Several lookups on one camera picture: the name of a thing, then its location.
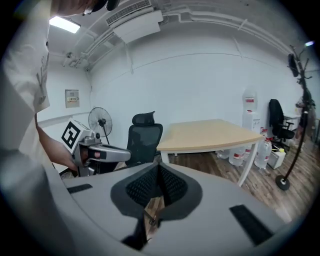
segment black coat rack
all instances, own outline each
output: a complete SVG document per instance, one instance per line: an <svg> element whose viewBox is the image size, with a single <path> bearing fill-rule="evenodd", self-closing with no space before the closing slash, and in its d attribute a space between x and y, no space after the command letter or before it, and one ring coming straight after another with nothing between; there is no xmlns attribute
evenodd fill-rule
<svg viewBox="0 0 320 256"><path fill-rule="evenodd" d="M296 150L296 154L294 156L294 159L292 161L292 164L289 168L289 170L287 171L286 175L283 176L283 175L278 175L276 178L275 178L275 183L277 184L277 186L283 190L283 191L286 191L289 189L290 187L290 181L288 180L288 177L292 171L292 169L294 168L295 164L296 164L296 161L298 159L298 156L300 154L300 151L301 151L301 147L302 147L302 144L304 142L304 138L305 138L305 134L306 134L306 127L307 127L307 121L308 121L308 112L309 112L309 109L310 109L310 104L311 104L311 99L307 96L308 93L307 93L307 83L306 83L306 79L310 79L310 77L306 77L305 76L305 72L306 72L306 67L308 65L308 62L309 62L309 58L307 58L306 60L306 63L304 65L304 67L302 66L302 63L301 63L301 54L305 51L305 48L303 48L303 50L300 52L300 54L298 55L296 53L296 49L295 47L293 47L292 45L290 45L292 51L293 51L293 56L294 56L294 60L297 62L298 64L298 67L292 67L290 66L291 69L293 69L294 71L298 72L298 74L300 75L300 78L298 78L298 81L297 83L299 83L300 85L302 85L302 89L303 89L303 97L302 97L302 102L304 104L304 107L303 107L303 131L302 131L302 134L301 134L301 139L300 139L300 142L299 142L299 146Z"/></svg>

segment plastic water bottle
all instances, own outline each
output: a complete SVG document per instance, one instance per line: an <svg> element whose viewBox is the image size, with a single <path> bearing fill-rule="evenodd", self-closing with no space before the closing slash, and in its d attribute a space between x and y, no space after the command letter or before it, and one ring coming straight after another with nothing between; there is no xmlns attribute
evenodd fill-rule
<svg viewBox="0 0 320 256"><path fill-rule="evenodd" d="M219 150L216 152L216 156L221 159L227 159L229 157L229 153L230 153L229 149Z"/></svg>
<svg viewBox="0 0 320 256"><path fill-rule="evenodd" d="M272 145L270 138L266 138L264 141L261 141L258 146L258 151L254 159L254 165L260 169L265 169L269 156L271 154Z"/></svg>
<svg viewBox="0 0 320 256"><path fill-rule="evenodd" d="M234 166L241 166L244 161L245 151L245 146L230 149L229 163Z"/></svg>
<svg viewBox="0 0 320 256"><path fill-rule="evenodd" d="M260 135L263 136L263 140L261 140L261 141L259 142L259 144L258 144L258 149L259 149L260 144L263 144L263 143L265 142L265 140L266 140L266 138L267 138L267 131L268 131L268 129L265 129L265 128L263 128L263 127L260 128Z"/></svg>
<svg viewBox="0 0 320 256"><path fill-rule="evenodd" d="M243 156L244 161L246 161L248 159L248 157L251 153L251 147L252 147L252 145L245 147L244 156Z"/></svg>

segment white table leg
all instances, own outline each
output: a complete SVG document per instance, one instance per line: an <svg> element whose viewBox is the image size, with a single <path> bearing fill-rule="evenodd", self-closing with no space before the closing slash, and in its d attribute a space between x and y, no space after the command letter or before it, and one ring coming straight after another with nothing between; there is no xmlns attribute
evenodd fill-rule
<svg viewBox="0 0 320 256"><path fill-rule="evenodd" d="M169 164L169 156L168 153L165 151L161 151L161 158L163 163L168 163Z"/></svg>
<svg viewBox="0 0 320 256"><path fill-rule="evenodd" d="M257 150L258 150L258 144L259 144L259 141L256 142L255 144L252 144L251 146L251 152L250 152L250 155L248 156L247 160L246 160L246 163L245 163L245 166L244 166L244 169L243 169L243 172L240 176L240 179L238 181L238 186L241 187L242 184L244 183L250 169L251 169L251 166L252 166L252 163L254 162L254 159L255 159L255 156L256 156L256 153L257 153Z"/></svg>

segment ceiling light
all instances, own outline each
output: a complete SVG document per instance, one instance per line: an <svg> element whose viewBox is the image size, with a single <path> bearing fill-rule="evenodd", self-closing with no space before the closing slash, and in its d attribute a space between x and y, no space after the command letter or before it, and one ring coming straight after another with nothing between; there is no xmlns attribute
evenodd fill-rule
<svg viewBox="0 0 320 256"><path fill-rule="evenodd" d="M55 16L52 19L50 19L49 23L52 26L67 30L74 34L78 31L78 29L80 29L80 25L71 22L70 20L60 18L58 16Z"/></svg>
<svg viewBox="0 0 320 256"><path fill-rule="evenodd" d="M315 41L309 41L309 42L306 42L304 45L307 47L307 46L312 46L314 43Z"/></svg>

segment wooden desk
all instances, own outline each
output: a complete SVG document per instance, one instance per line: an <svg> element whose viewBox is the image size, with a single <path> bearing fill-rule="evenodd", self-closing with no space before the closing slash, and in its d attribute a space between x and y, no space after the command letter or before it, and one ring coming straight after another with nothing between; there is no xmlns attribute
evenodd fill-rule
<svg viewBox="0 0 320 256"><path fill-rule="evenodd" d="M173 123L159 143L162 161L169 163L168 154L202 153L251 146L244 170L238 181L241 186L252 166L263 137L236 124L221 120Z"/></svg>

